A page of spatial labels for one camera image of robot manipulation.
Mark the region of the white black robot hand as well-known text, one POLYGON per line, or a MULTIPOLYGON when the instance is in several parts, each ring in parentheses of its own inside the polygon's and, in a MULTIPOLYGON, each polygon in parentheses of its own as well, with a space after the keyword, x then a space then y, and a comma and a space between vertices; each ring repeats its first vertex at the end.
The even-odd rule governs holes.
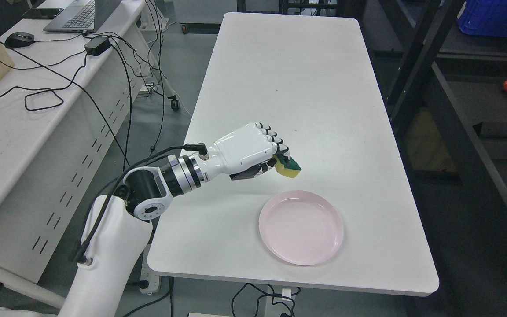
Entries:
POLYGON ((272 168, 270 160, 283 155, 290 160, 290 149, 269 125, 251 122, 222 136, 207 147, 208 158, 199 159, 198 165, 206 182, 220 174, 249 179, 272 168))

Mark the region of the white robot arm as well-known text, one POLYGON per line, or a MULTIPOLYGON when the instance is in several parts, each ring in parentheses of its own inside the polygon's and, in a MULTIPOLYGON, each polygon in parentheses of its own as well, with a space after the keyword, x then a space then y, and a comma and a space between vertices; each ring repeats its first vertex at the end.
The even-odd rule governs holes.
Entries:
POLYGON ((81 241, 74 253, 76 277, 59 311, 60 317, 112 317, 135 262, 158 218, 174 197, 201 184, 197 159, 207 157, 203 143, 182 146, 193 156, 169 156, 174 147, 133 165, 97 196, 87 211, 81 241), (146 165, 169 157, 165 168, 146 165))

